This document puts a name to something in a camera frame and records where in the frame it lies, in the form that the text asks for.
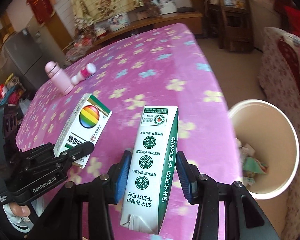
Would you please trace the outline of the person left hand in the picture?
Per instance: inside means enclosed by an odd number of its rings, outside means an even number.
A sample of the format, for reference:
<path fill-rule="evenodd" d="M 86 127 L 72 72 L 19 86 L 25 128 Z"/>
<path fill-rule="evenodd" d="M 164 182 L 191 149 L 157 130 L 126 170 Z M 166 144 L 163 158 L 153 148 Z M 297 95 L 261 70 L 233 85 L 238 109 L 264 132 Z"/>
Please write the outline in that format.
<path fill-rule="evenodd" d="M 31 214 L 31 210 L 26 205 L 20 206 L 16 203 L 10 203 L 9 207 L 12 213 L 18 217 L 28 217 Z"/>

